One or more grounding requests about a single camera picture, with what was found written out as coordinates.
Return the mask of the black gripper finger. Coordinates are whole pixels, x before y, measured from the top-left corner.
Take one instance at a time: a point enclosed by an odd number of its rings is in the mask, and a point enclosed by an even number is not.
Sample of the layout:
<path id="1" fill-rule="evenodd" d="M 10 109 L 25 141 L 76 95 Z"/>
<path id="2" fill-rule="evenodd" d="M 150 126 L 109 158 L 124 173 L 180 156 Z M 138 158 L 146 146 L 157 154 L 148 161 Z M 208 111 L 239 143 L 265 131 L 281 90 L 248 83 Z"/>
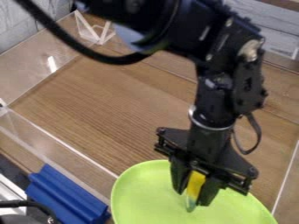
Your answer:
<path id="1" fill-rule="evenodd" d="M 224 189 L 225 187 L 227 182 L 220 175 L 209 176 L 200 188 L 197 204 L 202 207 L 208 207 L 217 196 L 220 189 Z"/>
<path id="2" fill-rule="evenodd" d="M 170 162 L 172 189 L 178 194 L 182 194 L 182 191 L 186 187 L 190 167 L 188 162 L 176 156 L 170 156 L 169 162 Z"/>

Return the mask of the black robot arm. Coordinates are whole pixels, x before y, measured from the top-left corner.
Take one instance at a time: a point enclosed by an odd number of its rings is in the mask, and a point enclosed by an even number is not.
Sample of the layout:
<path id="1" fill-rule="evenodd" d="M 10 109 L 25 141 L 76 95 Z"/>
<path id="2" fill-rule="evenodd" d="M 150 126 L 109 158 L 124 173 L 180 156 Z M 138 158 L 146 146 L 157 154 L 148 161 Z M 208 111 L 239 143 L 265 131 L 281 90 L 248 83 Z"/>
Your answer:
<path id="1" fill-rule="evenodd" d="M 169 158 L 173 190 L 185 194 L 189 207 L 208 206 L 225 188 L 247 193 L 257 170 L 244 159 L 249 151 L 239 145 L 235 124 L 240 117 L 253 116 L 267 98 L 259 28 L 220 0 L 74 0 L 74 4 L 113 22 L 133 48 L 118 57 L 86 50 L 92 59 L 126 65 L 166 51 L 194 65 L 190 127 L 158 129 L 154 145 Z"/>

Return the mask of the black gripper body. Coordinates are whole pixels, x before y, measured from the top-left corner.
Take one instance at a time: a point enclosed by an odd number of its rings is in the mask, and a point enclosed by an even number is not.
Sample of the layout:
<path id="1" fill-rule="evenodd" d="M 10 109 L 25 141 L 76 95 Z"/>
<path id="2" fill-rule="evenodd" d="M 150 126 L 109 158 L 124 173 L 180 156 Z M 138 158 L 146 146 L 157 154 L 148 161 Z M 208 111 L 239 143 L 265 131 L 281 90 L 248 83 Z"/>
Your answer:
<path id="1" fill-rule="evenodd" d="M 256 167 L 244 159 L 253 151 L 244 150 L 235 136 L 235 121 L 215 123 L 208 121 L 194 108 L 188 111 L 190 127 L 156 129 L 157 141 L 153 149 L 170 160 L 170 156 L 184 159 L 190 167 L 205 176 L 220 175 L 227 188 L 248 194 L 252 181 L 257 178 Z"/>

